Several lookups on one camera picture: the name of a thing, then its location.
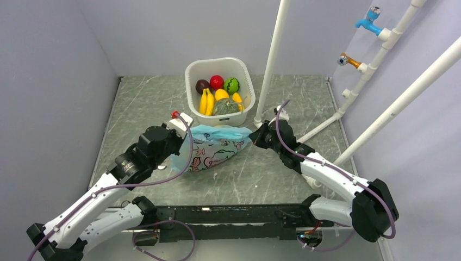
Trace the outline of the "light blue plastic bag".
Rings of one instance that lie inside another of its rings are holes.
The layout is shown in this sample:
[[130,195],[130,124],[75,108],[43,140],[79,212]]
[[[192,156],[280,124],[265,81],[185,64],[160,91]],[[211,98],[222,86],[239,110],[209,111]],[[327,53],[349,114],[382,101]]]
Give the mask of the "light blue plastic bag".
[[198,125],[191,128],[192,139],[187,136],[179,155],[171,156],[171,168],[181,171],[188,163],[188,172],[210,169],[230,159],[251,143],[252,131],[245,127],[228,125]]

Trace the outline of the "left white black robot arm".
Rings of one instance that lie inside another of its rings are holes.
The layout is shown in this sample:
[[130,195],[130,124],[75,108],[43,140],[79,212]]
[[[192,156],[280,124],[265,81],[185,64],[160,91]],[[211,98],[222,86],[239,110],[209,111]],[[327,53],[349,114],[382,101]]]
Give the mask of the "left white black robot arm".
[[157,210],[145,197],[135,198],[120,211],[99,216],[135,187],[145,187],[152,172],[170,155],[179,155],[185,138],[191,138],[190,124],[179,118],[152,126],[116,157],[97,183],[77,202],[46,224],[34,223],[27,235],[44,260],[82,260],[85,254],[122,230],[155,224]]

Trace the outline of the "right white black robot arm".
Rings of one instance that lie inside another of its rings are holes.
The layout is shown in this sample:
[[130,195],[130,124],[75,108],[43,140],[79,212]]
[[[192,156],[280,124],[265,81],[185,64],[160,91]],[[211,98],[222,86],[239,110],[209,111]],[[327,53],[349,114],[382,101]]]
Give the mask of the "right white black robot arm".
[[259,148],[276,152],[283,164],[303,177],[313,178],[330,188],[341,200],[309,196],[300,205],[300,220],[307,226],[331,221],[352,227],[363,239],[374,243],[396,233],[399,213],[388,186],[380,179],[368,181],[332,164],[313,148],[298,142],[286,120],[265,121],[249,135]]

